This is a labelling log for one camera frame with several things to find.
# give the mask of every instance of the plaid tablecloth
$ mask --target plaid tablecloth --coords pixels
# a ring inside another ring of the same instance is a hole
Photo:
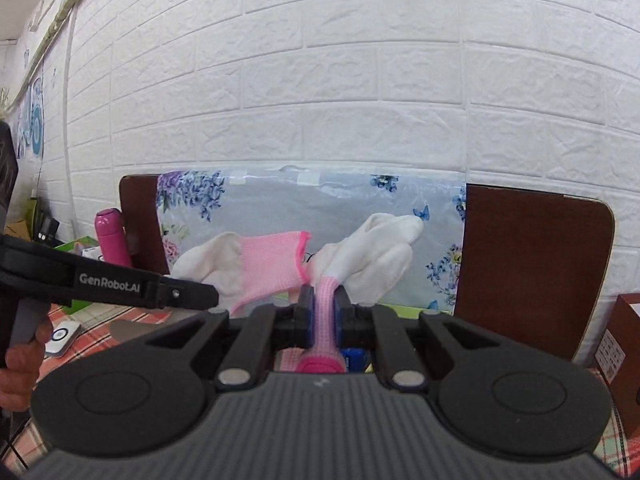
[[[167,314],[165,313],[150,314],[139,308],[101,303],[91,304],[69,316],[82,324],[82,333],[65,355],[59,358],[47,357],[44,359],[40,367],[40,377],[44,377],[50,371],[55,370],[66,362],[115,346],[116,342],[109,335],[109,323],[114,319],[158,323],[166,316]],[[57,325],[65,319],[65,314],[60,308],[53,306],[49,317],[53,324]],[[593,373],[604,381],[604,378],[597,370],[593,370]],[[31,423],[27,424],[15,440],[14,445],[27,464],[33,463],[47,452],[38,430]],[[615,406],[595,454],[622,477],[630,476],[640,467],[640,437],[633,440],[626,439],[622,430],[620,416]],[[11,451],[4,457],[4,463],[18,473],[24,469]]]

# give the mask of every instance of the white device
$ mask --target white device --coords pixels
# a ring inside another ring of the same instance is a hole
[[[71,343],[75,341],[80,332],[80,323],[72,320],[62,321],[57,327],[53,329],[51,335],[51,341],[44,345],[46,355],[60,357],[63,355]]]

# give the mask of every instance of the gray ribbed surface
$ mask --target gray ribbed surface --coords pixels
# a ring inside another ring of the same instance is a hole
[[[589,456],[529,465],[486,456],[447,433],[420,397],[385,390],[373,374],[270,374],[256,390],[222,396],[192,433],[163,450],[119,460],[56,450],[24,477],[597,480],[613,475]]]

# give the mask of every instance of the pink thermos bottle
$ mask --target pink thermos bottle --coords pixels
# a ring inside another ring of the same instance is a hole
[[[95,215],[95,233],[98,235],[104,261],[132,267],[124,235],[122,213],[116,208],[103,209]]]

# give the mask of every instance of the green box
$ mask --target green box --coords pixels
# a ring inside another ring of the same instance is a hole
[[[90,236],[85,236],[83,238],[78,238],[78,240],[73,240],[72,242],[59,245],[58,247],[56,247],[56,250],[69,253],[73,250],[77,243],[84,245],[86,248],[97,247],[98,245],[100,245],[98,243],[98,240],[94,240]],[[81,310],[82,308],[91,305],[92,303],[92,301],[71,300],[71,306],[61,306],[61,308],[62,312],[64,312],[65,314],[74,314],[78,310]]]

